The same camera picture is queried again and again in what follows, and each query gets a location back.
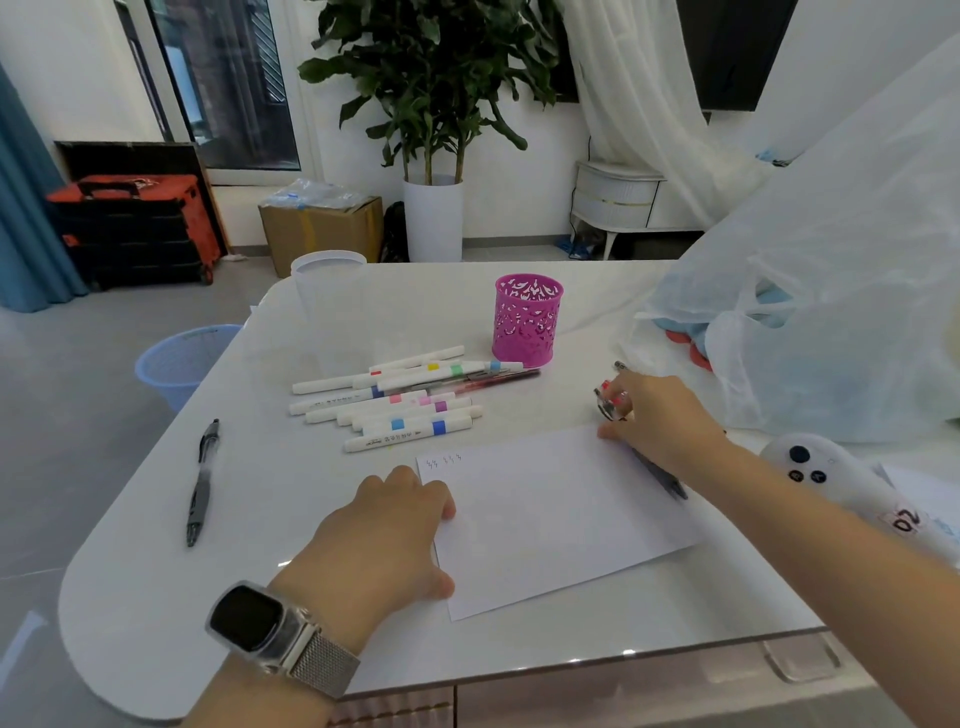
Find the marker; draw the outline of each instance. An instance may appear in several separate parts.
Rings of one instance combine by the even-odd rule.
[[[306,421],[308,425],[326,423],[330,422],[331,420],[336,420],[345,412],[375,412],[378,408],[386,404],[416,400],[420,397],[426,397],[425,389],[419,389],[416,392],[404,392],[401,395],[390,395],[389,397],[384,397],[377,400],[366,400],[355,402],[354,404],[341,404],[337,407],[311,409],[306,413]]]
[[[383,435],[373,435],[372,437],[354,437],[344,443],[346,452],[363,452],[368,449],[386,448],[389,445],[399,445],[400,443],[412,442],[414,440],[423,440],[427,437],[439,437],[448,435],[451,432],[460,432],[461,430],[473,427],[473,418],[470,415],[457,417],[441,423],[424,423],[388,432]]]
[[[353,431],[365,432],[367,427],[385,427],[397,419],[429,417],[438,412],[454,412],[472,405],[473,400],[469,397],[464,397],[461,400],[451,398],[450,400],[438,401],[434,404],[421,406],[400,406],[387,412],[365,412],[362,416],[353,418]]]
[[[454,364],[452,367],[441,367],[434,372],[418,374],[400,374],[399,376],[381,379],[377,384],[384,392],[392,392],[406,387],[415,387],[420,384],[429,384],[431,381],[443,381],[457,376],[475,375],[480,372],[521,372],[523,363],[518,361],[465,361],[463,364]]]
[[[381,372],[377,370],[376,372],[370,372],[368,375],[355,376],[350,383],[350,386],[352,386],[353,389],[363,389],[364,387],[374,386],[380,379],[386,377],[398,376],[399,374],[411,375],[419,374],[420,372],[436,372],[441,367],[452,367],[454,364],[461,363],[463,362],[458,359],[454,359],[453,361],[431,361],[421,367],[413,367],[411,369],[404,369],[402,371],[397,369],[388,369]]]
[[[374,400],[372,402],[365,402],[369,406],[363,405],[354,405],[353,407],[347,407],[343,412],[337,415],[337,425],[344,427],[347,425],[352,425],[355,420],[360,417],[383,417],[389,419],[390,415],[395,415],[398,412],[413,409],[417,407],[425,407],[427,404],[435,404],[441,401],[451,401],[456,399],[456,395],[452,392],[444,392],[439,395],[427,395],[425,390],[420,390],[413,394],[420,394],[421,397],[416,398],[407,398],[398,402],[391,401],[396,395],[390,395],[385,400]]]
[[[332,379],[316,379],[294,384],[295,395],[312,395],[317,392],[332,392],[335,389],[348,389],[353,386],[353,380],[358,375],[335,376]]]
[[[460,420],[464,415],[470,415],[472,420],[483,417],[483,407],[474,404],[472,407],[453,410],[452,412],[435,412],[425,417],[405,417],[402,420],[393,420],[386,423],[377,423],[363,428],[364,437],[375,437],[377,435],[386,435],[389,432],[395,432],[402,429],[412,429],[417,426],[431,425],[433,423],[447,423],[451,420]]]
[[[326,409],[327,407],[337,407],[341,404],[351,404],[358,401],[377,400],[383,397],[383,391],[376,387],[367,387],[367,389],[351,389],[340,395],[328,395],[326,397],[314,398],[312,400],[295,401],[290,405],[290,414],[305,415],[315,409]]]
[[[388,369],[410,369],[411,367],[421,367],[429,364],[431,361],[444,361],[456,356],[463,356],[467,350],[466,347],[453,347],[452,349],[441,349],[438,352],[422,353],[417,356],[408,356],[406,359],[397,359],[388,361],[384,364],[374,364],[370,367],[371,372],[384,372]]]

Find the white plant pot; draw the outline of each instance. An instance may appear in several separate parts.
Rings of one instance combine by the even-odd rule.
[[[407,245],[413,263],[459,263],[464,256],[464,185],[453,175],[403,183]]]

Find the white side table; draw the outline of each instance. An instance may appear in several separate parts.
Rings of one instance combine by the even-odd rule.
[[[578,161],[577,166],[577,187],[570,214],[576,220],[606,231],[603,259],[609,260],[613,240],[619,232],[647,230],[657,190],[665,179],[652,169],[602,161]],[[575,232],[571,235],[571,242],[575,235]]]

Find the window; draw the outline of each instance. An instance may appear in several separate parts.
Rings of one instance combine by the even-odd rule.
[[[279,0],[126,5],[172,137],[197,143],[215,184],[314,176]]]

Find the green leaves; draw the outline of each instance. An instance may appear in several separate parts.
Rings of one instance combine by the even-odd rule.
[[[418,15],[417,25],[420,26],[423,35],[430,40],[430,42],[434,45],[440,45],[440,23],[437,21],[437,18]]]
[[[346,102],[340,108],[340,128],[344,128],[344,122],[357,115],[364,104],[370,101],[370,96],[357,96],[353,101]]]
[[[300,77],[308,84],[319,84],[331,76],[347,73],[347,61],[343,56],[332,59],[308,59],[297,68]]]
[[[519,100],[520,82],[539,102],[556,102],[550,75],[561,22],[556,0],[328,0],[314,47],[339,48],[305,62],[300,77],[318,84],[350,75],[359,95],[341,108],[341,125],[374,99],[388,120],[367,136],[384,140],[386,166],[401,154],[406,166],[423,150],[429,169],[432,156],[448,150],[459,179],[464,152],[485,127],[527,148],[504,121],[499,94],[506,85]]]

